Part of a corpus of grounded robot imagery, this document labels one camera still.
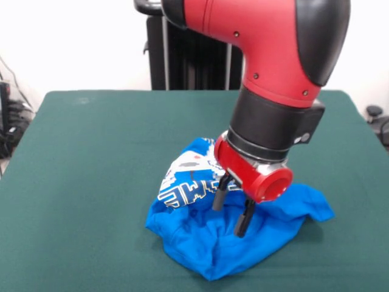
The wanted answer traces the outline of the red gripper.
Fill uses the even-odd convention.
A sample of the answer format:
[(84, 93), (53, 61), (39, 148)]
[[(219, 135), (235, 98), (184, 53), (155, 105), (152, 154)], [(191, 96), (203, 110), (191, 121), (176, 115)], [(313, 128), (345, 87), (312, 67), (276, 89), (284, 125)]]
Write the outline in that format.
[(216, 140), (214, 155), (225, 174), (219, 180), (212, 209), (220, 211), (224, 205), (228, 184), (234, 181), (250, 198), (246, 199), (245, 210), (239, 216), (234, 235), (243, 238), (255, 213), (256, 203), (273, 201), (290, 186), (293, 173), (285, 162), (264, 164), (240, 155), (227, 142), (227, 132)]

